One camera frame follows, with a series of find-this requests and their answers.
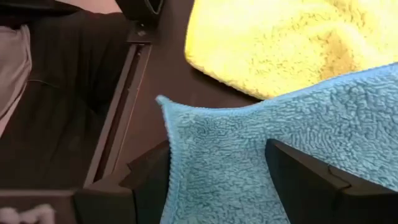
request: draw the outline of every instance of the gray fabric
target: gray fabric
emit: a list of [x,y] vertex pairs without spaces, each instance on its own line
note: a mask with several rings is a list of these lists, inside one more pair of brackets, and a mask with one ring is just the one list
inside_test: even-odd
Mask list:
[[18,98],[31,68],[29,28],[0,26],[0,119]]

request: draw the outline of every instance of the fluffy fabric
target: fluffy fabric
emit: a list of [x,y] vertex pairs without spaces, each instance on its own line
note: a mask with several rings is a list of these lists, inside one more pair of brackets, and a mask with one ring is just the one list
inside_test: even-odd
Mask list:
[[288,223],[266,159],[280,140],[398,190],[398,63],[235,109],[158,97],[172,150],[169,223]]
[[185,55],[266,99],[398,61],[398,1],[195,0]]

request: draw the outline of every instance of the dark wooden surface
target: dark wooden surface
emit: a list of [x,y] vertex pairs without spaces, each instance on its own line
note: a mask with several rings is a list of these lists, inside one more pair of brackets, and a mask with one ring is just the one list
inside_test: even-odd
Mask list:
[[186,62],[183,48],[193,0],[166,0],[143,76],[133,80],[129,96],[134,100],[121,150],[114,169],[126,164],[167,139],[157,95],[210,108],[246,106],[258,100],[246,96],[204,74]]

